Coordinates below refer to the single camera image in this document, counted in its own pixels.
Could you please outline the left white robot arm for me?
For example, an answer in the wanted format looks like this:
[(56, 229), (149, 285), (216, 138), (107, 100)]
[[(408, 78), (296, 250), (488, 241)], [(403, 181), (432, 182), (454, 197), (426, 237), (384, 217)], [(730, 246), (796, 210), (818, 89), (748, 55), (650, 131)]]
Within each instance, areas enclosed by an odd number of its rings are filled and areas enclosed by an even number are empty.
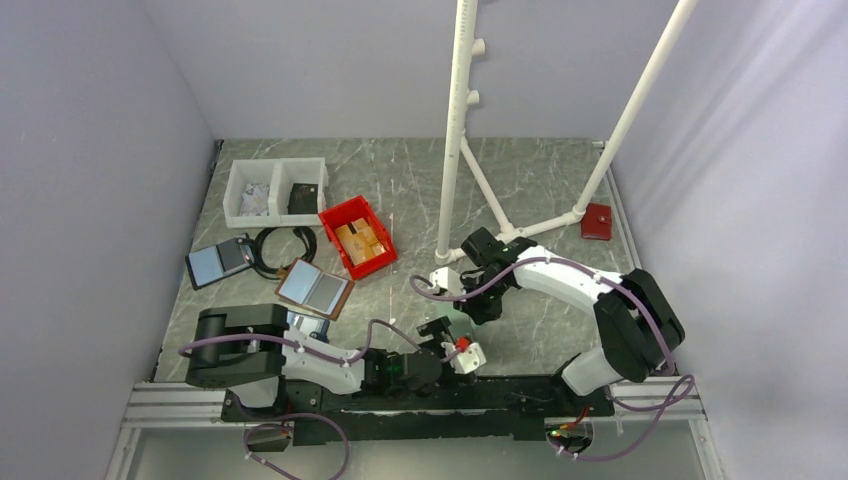
[(410, 353), (343, 349), (290, 322), (279, 304), (209, 308), (199, 314), (194, 339), (180, 347), (186, 381), (226, 388), (258, 417), (272, 420), (287, 406), (285, 384), (302, 381), (338, 396), (426, 397), (457, 384), (446, 351), (416, 344)]

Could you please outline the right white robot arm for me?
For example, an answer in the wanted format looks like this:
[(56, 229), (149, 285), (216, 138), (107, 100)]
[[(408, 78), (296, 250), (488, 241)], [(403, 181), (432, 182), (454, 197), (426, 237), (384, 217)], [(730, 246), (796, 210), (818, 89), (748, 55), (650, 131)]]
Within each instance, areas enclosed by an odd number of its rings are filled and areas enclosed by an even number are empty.
[(460, 279), (466, 297), (454, 306), (473, 325), (499, 319), (502, 298), (511, 288), (544, 293), (595, 319), (599, 346), (568, 360), (551, 388), (560, 413), (578, 413), (591, 393), (609, 384), (640, 383), (660, 368), (675, 369), (673, 352), (684, 342), (685, 330), (647, 271), (592, 269), (528, 238), (504, 243), (485, 228), (467, 237), (461, 248), (479, 274)]

